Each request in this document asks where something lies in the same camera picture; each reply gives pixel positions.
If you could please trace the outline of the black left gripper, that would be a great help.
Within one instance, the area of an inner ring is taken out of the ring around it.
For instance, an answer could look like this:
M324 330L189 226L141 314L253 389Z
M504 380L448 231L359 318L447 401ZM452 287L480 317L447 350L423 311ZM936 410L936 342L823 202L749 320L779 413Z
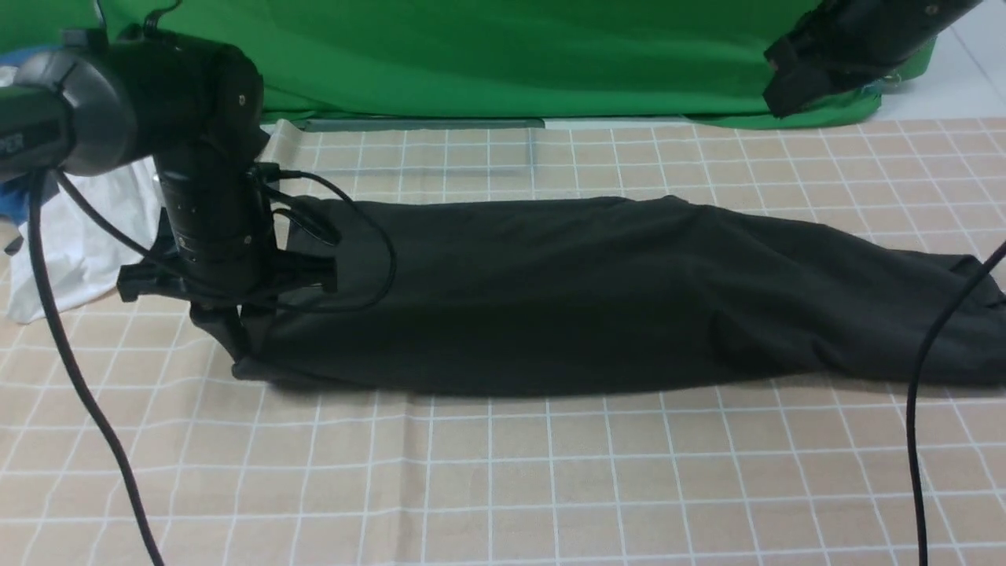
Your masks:
M190 302L190 321L229 355L231 373L244 375L280 294L336 291L336 261L279 248L270 207L279 165L237 164L212 153L161 153L153 161L172 246L121 269L116 290L126 302L143 295Z

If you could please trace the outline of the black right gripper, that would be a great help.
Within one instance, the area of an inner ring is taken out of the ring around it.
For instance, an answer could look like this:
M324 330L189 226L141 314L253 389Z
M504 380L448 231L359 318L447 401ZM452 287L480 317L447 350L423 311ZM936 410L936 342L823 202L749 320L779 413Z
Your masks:
M808 12L764 58L772 76L762 96L769 114L784 118L883 78L905 60L905 47L879 12Z

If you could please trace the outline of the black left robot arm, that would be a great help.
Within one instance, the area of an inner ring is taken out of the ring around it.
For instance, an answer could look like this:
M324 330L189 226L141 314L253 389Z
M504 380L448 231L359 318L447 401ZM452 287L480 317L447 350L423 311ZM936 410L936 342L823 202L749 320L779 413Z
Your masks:
M161 295L190 305L191 322L235 362L265 343L280 294L337 288L336 262L281 250L273 203L334 246L330 222L279 190L258 156L263 78L238 48L139 30L109 42L66 29L62 47L30 57L2 96L2 179L35 171L104 175L152 158L164 211L153 255L119 269L126 302Z

